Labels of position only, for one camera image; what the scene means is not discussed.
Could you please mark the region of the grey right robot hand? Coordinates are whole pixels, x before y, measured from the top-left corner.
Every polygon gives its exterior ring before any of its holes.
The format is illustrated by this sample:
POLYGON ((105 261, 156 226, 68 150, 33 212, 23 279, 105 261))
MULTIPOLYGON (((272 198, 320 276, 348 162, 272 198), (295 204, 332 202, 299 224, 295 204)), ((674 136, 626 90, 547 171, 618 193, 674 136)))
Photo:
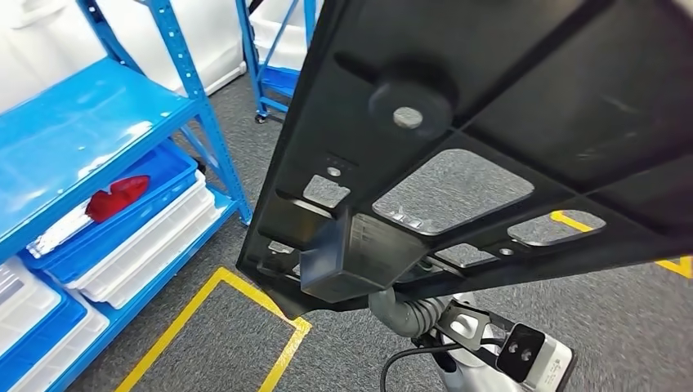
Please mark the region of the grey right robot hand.
POLYGON ((395 334, 416 338, 429 332, 449 304, 449 296, 398 301, 393 288, 370 294, 370 312, 395 334))

